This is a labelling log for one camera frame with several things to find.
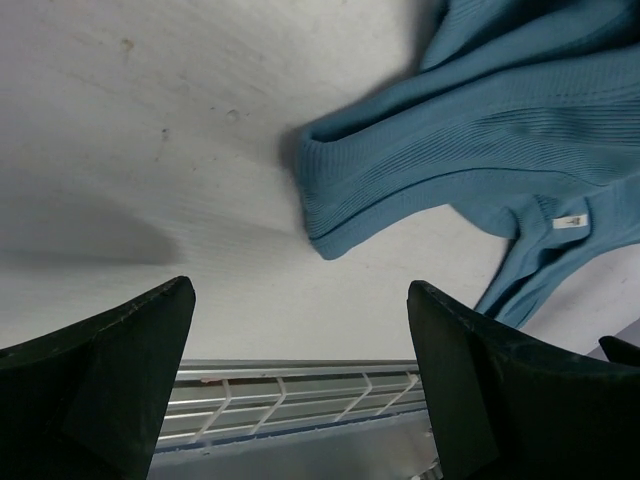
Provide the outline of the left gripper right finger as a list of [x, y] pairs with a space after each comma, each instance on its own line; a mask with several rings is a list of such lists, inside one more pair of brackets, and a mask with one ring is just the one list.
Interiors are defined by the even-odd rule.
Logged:
[[424, 281], [408, 318], [447, 479], [635, 479], [639, 365], [487, 318]]

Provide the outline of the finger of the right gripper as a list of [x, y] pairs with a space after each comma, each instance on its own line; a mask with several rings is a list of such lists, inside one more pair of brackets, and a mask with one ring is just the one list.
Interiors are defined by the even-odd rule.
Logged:
[[599, 345], [609, 362], [622, 365], [640, 365], [640, 348], [614, 336], [599, 339]]

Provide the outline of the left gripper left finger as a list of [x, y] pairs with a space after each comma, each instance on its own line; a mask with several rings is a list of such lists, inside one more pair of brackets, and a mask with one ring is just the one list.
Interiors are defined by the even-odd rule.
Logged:
[[2, 349], [2, 478], [146, 478], [194, 308], [179, 276]]

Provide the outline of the teal tank top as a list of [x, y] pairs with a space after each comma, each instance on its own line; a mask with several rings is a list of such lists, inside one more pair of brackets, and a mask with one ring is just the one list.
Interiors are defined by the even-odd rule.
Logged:
[[523, 326], [639, 240], [639, 5], [449, 1], [417, 75], [310, 124], [296, 183], [333, 260], [448, 204], [511, 243], [477, 310]]

